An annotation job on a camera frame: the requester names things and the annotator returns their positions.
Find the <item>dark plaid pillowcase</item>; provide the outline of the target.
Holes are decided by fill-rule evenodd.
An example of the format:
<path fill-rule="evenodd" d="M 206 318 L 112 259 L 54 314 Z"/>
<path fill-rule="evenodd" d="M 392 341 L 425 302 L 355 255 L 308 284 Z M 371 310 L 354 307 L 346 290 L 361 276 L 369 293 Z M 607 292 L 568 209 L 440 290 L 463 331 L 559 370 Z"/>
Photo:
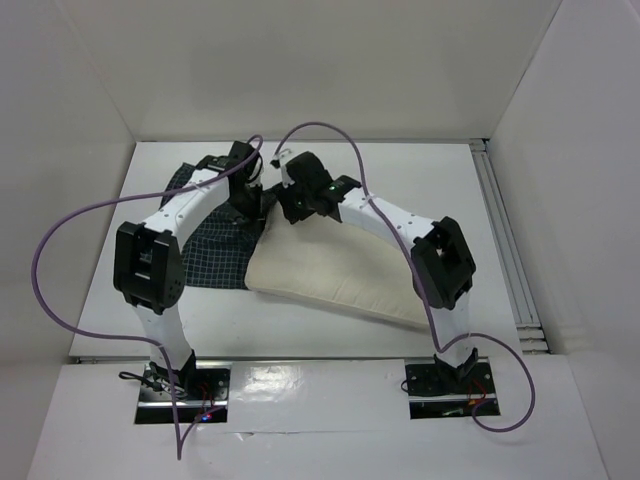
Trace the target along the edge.
<path fill-rule="evenodd" d="M 249 261 L 276 203 L 273 189 L 263 190 L 260 213 L 242 221 L 229 203 L 214 209 L 194 230 L 181 250 L 186 285 L 208 289 L 245 290 Z"/>

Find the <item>cream pillow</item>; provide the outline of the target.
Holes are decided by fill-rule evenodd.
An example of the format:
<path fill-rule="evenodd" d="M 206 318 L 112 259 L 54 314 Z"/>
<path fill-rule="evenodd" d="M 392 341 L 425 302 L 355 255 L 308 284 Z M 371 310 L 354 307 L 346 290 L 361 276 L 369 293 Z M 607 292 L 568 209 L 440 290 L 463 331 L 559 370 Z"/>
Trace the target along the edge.
<path fill-rule="evenodd" d="M 290 224 L 280 204 L 268 214 L 245 283 L 252 291 L 306 305 L 429 329 L 399 250 L 327 217 Z"/>

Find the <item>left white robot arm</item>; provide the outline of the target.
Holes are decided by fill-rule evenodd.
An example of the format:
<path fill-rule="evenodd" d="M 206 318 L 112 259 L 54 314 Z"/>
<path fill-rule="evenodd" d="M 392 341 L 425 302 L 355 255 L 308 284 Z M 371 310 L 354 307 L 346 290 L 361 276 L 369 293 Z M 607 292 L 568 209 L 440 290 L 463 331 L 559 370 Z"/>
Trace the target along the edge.
<path fill-rule="evenodd" d="M 116 232 L 113 284 L 139 318 L 146 337 L 164 349 L 150 357 L 163 389 L 176 399 L 197 388 L 195 352 L 186 340 L 178 302 L 187 282 L 182 249 L 205 219 L 226 205 L 231 222 L 255 230 L 264 222 L 262 159 L 249 141 L 228 154 L 205 156 L 186 182 L 156 213 Z"/>

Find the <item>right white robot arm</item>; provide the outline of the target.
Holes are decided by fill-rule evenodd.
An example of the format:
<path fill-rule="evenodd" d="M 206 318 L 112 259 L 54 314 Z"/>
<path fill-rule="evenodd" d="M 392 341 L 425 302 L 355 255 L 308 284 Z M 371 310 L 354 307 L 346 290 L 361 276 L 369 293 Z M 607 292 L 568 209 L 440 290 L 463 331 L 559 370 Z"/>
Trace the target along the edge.
<path fill-rule="evenodd" d="M 448 392 L 471 379 L 478 350 L 470 340 L 470 290 L 476 264 L 459 223 L 420 217 L 365 191 L 363 181 L 332 178 L 320 159 L 289 149 L 274 155 L 281 174 L 276 194 L 292 224 L 317 214 L 366 231 L 397 248 L 408 261 L 413 288 L 428 307 L 437 353 L 436 379 Z"/>

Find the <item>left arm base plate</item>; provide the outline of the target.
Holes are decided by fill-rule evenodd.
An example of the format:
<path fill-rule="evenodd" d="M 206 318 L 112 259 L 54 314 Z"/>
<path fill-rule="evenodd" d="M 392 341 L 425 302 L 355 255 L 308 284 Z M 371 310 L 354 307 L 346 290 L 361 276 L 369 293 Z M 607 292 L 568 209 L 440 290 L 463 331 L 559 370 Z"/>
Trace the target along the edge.
<path fill-rule="evenodd" d="M 198 361 L 191 386 L 177 387 L 177 411 L 181 424 L 190 424 L 198 415 L 201 423 L 222 424 L 228 419 L 228 400 L 232 364 Z M 120 372 L 119 377 L 136 380 L 139 394 L 136 425 L 172 424 L 170 385 L 146 364 L 141 374 Z"/>

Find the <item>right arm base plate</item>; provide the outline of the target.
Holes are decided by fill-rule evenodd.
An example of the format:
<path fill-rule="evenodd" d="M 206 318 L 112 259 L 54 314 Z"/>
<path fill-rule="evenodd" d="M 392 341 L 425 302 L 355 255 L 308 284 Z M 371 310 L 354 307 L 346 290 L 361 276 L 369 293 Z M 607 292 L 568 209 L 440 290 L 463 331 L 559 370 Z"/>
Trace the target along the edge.
<path fill-rule="evenodd" d="M 447 382 L 434 360 L 408 361 L 400 388 L 408 396 L 410 418 L 453 419 L 499 416 L 500 406 L 490 364 L 480 360 L 459 383 Z"/>

